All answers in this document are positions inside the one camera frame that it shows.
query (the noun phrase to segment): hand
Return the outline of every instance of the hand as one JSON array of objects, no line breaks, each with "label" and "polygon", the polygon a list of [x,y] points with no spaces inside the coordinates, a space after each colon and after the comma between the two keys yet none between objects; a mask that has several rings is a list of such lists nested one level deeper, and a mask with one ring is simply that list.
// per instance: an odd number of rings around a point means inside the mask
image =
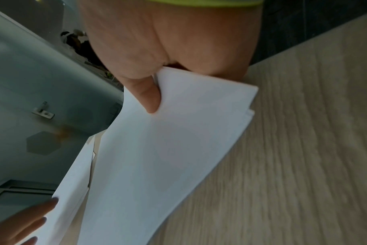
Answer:
[{"label": "hand", "polygon": [[[53,210],[57,203],[58,199],[53,198],[0,222],[0,245],[14,245],[40,228],[46,222],[44,215]],[[37,237],[32,237],[22,245],[34,245],[36,242]]]},{"label": "hand", "polygon": [[161,102],[151,75],[164,65],[240,80],[256,47],[262,11],[147,0],[79,0],[79,9],[96,54],[149,113]]}]

